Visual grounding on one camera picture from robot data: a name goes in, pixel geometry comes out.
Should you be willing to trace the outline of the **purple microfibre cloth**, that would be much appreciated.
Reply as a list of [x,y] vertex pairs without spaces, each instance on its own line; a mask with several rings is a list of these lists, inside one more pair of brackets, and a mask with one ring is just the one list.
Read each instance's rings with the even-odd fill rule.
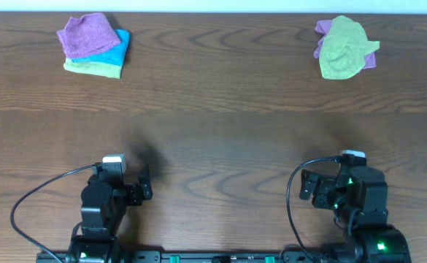
[[81,18],[70,17],[65,27],[56,32],[67,58],[82,58],[104,53],[121,43],[103,13]]

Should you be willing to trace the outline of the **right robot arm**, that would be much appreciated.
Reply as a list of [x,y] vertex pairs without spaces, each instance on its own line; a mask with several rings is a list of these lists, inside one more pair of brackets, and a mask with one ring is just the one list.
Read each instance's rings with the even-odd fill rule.
[[294,223],[291,228],[304,255],[311,262],[409,263],[404,235],[388,223],[388,184],[385,175],[367,165],[366,154],[344,150],[338,156],[312,159],[292,173],[301,173],[299,198],[318,209],[334,213],[345,241],[322,247],[311,254]]

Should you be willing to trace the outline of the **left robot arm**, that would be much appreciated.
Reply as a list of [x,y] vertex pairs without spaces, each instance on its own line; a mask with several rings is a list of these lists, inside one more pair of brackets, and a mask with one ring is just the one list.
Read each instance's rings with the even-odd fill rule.
[[128,206],[140,206],[153,197],[150,168],[136,172],[137,182],[124,183],[124,162],[100,162],[82,190],[81,235],[74,230],[65,262],[123,262],[125,253],[116,237]]

